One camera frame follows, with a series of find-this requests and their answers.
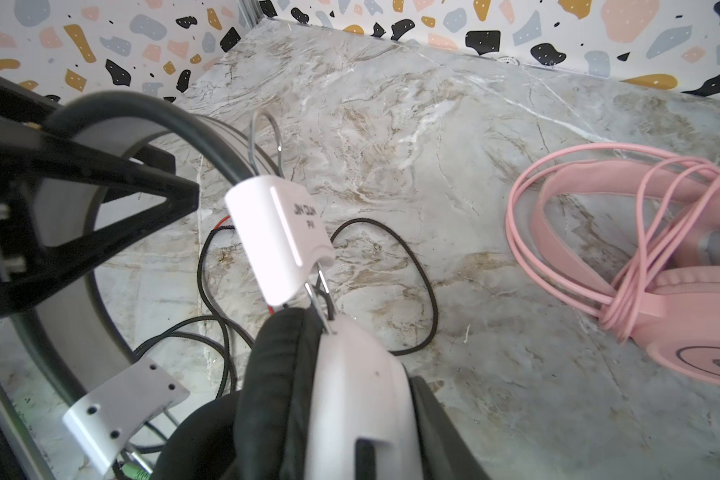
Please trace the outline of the white black headphones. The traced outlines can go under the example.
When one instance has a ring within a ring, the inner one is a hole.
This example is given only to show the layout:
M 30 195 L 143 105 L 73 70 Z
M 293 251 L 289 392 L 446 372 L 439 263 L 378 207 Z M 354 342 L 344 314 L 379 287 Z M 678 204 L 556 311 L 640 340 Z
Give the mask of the white black headphones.
M 307 190 L 253 134 L 232 144 L 219 123 L 155 98 L 105 91 L 42 124 L 53 138 L 129 156 L 173 133 L 230 182 L 224 201 L 274 314 L 251 349 L 236 410 L 235 473 L 246 479 L 420 479 L 419 378 L 338 312 L 324 272 L 333 246 Z

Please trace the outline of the pink headphones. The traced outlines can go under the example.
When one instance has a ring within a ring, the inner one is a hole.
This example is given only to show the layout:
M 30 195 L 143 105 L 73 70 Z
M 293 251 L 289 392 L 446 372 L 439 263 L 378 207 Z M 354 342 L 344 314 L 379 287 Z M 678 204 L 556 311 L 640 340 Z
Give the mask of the pink headphones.
M 705 247 L 720 233 L 720 166 L 712 161 L 629 144 L 590 160 L 589 145 L 551 153 L 511 187 L 515 205 L 532 186 L 531 241 L 508 208 L 505 230 L 519 266 L 542 289 L 658 364 L 720 386 L 720 265 Z M 554 197 L 610 195 L 635 201 L 636 250 L 612 279 L 600 276 L 556 234 L 545 213 Z

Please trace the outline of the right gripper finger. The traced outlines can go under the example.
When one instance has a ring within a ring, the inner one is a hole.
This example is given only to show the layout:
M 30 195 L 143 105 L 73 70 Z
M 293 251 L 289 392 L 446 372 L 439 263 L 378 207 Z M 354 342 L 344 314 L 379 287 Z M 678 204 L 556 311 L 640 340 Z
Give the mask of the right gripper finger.
M 409 378 L 425 479 L 483 479 L 489 475 L 470 452 L 422 377 Z

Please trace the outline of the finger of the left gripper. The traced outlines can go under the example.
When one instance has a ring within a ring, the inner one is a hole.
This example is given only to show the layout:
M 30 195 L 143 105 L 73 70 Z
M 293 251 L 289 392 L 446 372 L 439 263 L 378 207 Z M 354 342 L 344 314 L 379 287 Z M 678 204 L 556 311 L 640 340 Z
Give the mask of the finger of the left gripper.
M 0 77 L 0 318 L 30 310 L 193 212 L 152 146 L 167 128 L 109 91 L 61 105 Z

